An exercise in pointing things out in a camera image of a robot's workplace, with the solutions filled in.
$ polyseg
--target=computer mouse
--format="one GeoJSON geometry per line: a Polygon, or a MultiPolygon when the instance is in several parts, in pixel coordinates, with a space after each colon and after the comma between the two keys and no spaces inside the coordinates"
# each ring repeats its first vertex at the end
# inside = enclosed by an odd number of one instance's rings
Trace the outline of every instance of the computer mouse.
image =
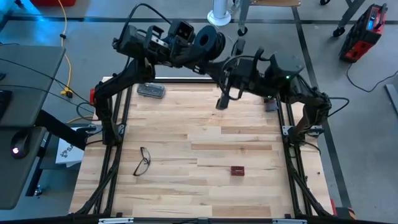
{"type": "Polygon", "coordinates": [[[11,139],[11,155],[15,159],[22,159],[29,153],[29,130],[22,130],[11,139]]]}

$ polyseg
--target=black desk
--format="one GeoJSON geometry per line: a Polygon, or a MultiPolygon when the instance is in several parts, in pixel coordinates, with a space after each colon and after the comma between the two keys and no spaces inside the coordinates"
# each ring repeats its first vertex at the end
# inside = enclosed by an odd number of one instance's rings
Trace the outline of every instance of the black desk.
{"type": "MultiPolygon", "coordinates": [[[[0,46],[1,59],[25,65],[52,78],[57,74],[64,53],[65,49],[61,47],[0,46]]],[[[81,138],[81,134],[76,134],[68,126],[41,110],[53,82],[52,78],[2,60],[0,72],[6,73],[5,79],[0,81],[0,89],[12,91],[12,101],[0,120],[0,179],[3,181],[0,184],[0,209],[13,209],[35,158],[42,158],[44,155],[40,145],[46,131],[60,137],[64,137],[66,133],[69,138],[73,136],[74,139],[83,141],[84,145],[85,137],[81,138]],[[44,91],[4,85],[31,86],[44,91]],[[25,158],[17,160],[11,156],[11,138],[25,128],[30,128],[30,152],[25,158]]]]}

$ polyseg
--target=eyeglasses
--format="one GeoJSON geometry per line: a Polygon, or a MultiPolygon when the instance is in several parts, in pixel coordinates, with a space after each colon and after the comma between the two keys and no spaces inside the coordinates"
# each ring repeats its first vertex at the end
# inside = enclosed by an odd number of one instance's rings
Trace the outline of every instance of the eyeglasses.
{"type": "Polygon", "coordinates": [[[135,169],[135,171],[133,173],[133,175],[135,175],[136,177],[147,172],[149,165],[150,165],[149,151],[145,147],[141,147],[140,150],[141,150],[142,160],[140,161],[140,163],[138,164],[137,168],[135,169]]]}

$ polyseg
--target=yellow cable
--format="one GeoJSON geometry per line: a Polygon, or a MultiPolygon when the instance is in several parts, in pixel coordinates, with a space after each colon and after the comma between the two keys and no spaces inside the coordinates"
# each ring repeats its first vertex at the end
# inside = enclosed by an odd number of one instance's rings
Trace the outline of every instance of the yellow cable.
{"type": "MultiPolygon", "coordinates": [[[[67,27],[68,27],[68,20],[67,20],[67,13],[65,12],[65,9],[63,8],[62,2],[61,0],[58,0],[58,3],[61,6],[62,9],[62,13],[63,13],[63,18],[65,20],[65,26],[63,27],[63,35],[66,35],[67,33],[67,27]]],[[[63,47],[63,37],[61,37],[61,47],[63,47]]],[[[68,73],[68,82],[66,87],[61,91],[61,95],[66,95],[68,92],[72,93],[72,91],[69,89],[69,85],[70,85],[70,80],[72,79],[72,65],[70,63],[69,57],[68,55],[65,53],[65,59],[68,62],[68,66],[69,66],[69,73],[68,73]]]]}
{"type": "MultiPolygon", "coordinates": [[[[93,115],[87,115],[87,116],[84,116],[84,118],[93,118],[93,115]]],[[[72,123],[72,122],[75,122],[75,121],[78,121],[78,120],[80,120],[80,119],[82,119],[82,118],[81,118],[81,117],[73,118],[73,119],[71,119],[70,121],[68,121],[67,124],[72,123]]]]}

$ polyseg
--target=gray floor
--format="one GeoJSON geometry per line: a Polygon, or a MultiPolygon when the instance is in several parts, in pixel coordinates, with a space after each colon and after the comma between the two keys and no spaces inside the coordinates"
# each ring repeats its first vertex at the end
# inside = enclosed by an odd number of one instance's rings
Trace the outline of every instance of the gray floor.
{"type": "MultiPolygon", "coordinates": [[[[398,19],[396,0],[366,1],[354,18],[373,2],[389,4],[387,18],[398,19]]],[[[67,9],[69,17],[126,17],[139,1],[118,0],[109,5],[106,0],[77,0],[76,6],[67,9]]],[[[169,18],[204,19],[211,9],[211,0],[206,1],[146,1],[169,18]]],[[[327,6],[320,6],[318,0],[302,1],[298,9],[301,19],[337,21],[347,9],[346,1],[332,0],[327,6]]],[[[15,15],[36,14],[42,16],[62,16],[59,8],[36,9],[25,1],[25,9],[17,9],[15,15]]],[[[134,17],[157,18],[155,14],[139,9],[134,17]]],[[[291,8],[287,7],[251,7],[249,19],[293,19],[291,8]]],[[[137,23],[135,26],[146,28],[149,23],[137,23]]],[[[155,24],[167,28],[164,23],[155,24]]],[[[205,26],[204,23],[192,24],[196,30],[205,26]]],[[[63,22],[41,21],[9,21],[0,32],[1,42],[17,42],[27,45],[59,45],[59,33],[63,30],[63,22]]],[[[69,22],[67,54],[73,66],[72,88],[87,98],[89,89],[103,77],[118,72],[125,63],[126,57],[116,53],[111,47],[113,37],[117,37],[123,24],[112,22],[69,22]]],[[[294,24],[247,24],[249,33],[246,35],[245,53],[253,54],[259,45],[265,48],[265,54],[284,51],[294,54],[303,60],[303,53],[294,24]]],[[[344,96],[351,100],[349,106],[329,119],[331,132],[340,159],[341,168],[346,181],[349,197],[357,217],[363,220],[398,223],[398,151],[396,138],[398,134],[398,117],[383,89],[379,85],[372,93],[362,92],[349,84],[345,77],[347,63],[338,60],[338,52],[344,41],[331,38],[335,25],[303,25],[305,39],[321,91],[330,96],[344,96]]],[[[228,24],[221,30],[233,40],[237,24],[228,24]]],[[[350,77],[358,85],[371,88],[378,80],[392,75],[398,70],[396,50],[398,26],[388,25],[379,43],[371,49],[349,71],[350,77]]],[[[227,39],[227,56],[232,43],[227,39]]],[[[57,78],[67,80],[68,67],[62,62],[57,78]]],[[[192,77],[193,72],[187,69],[157,68],[160,77],[192,77]]],[[[307,71],[303,76],[308,78],[307,71]]],[[[395,83],[398,77],[383,84],[395,83]]],[[[54,85],[52,92],[58,93],[60,87],[54,85]]],[[[72,102],[79,103],[78,98],[72,102]]],[[[338,108],[341,102],[333,102],[338,108]]],[[[62,121],[76,117],[75,108],[53,96],[49,96],[44,108],[62,121]]],[[[336,182],[328,157],[325,140],[320,138],[322,161],[329,186],[331,198],[340,204],[336,182]]],[[[15,219],[62,215],[68,211],[76,174],[49,174],[42,178],[42,183],[50,186],[49,193],[41,198],[22,198],[17,208],[1,211],[0,219],[15,219]]]]}

